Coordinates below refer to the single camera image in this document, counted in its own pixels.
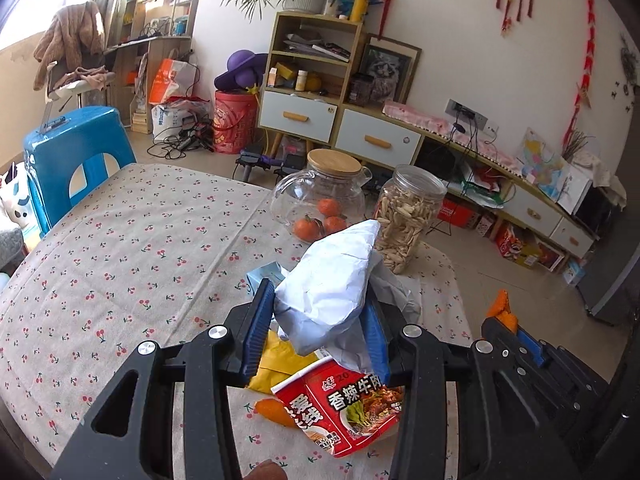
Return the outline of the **operator thumb tip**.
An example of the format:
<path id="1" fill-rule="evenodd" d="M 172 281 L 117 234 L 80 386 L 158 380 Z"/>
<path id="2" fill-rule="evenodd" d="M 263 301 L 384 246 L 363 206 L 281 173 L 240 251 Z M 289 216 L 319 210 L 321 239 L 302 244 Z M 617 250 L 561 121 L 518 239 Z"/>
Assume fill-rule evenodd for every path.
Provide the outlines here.
<path id="1" fill-rule="evenodd" d="M 288 480 L 284 469 L 272 460 L 264 460 L 253 468 L 243 480 Z"/>

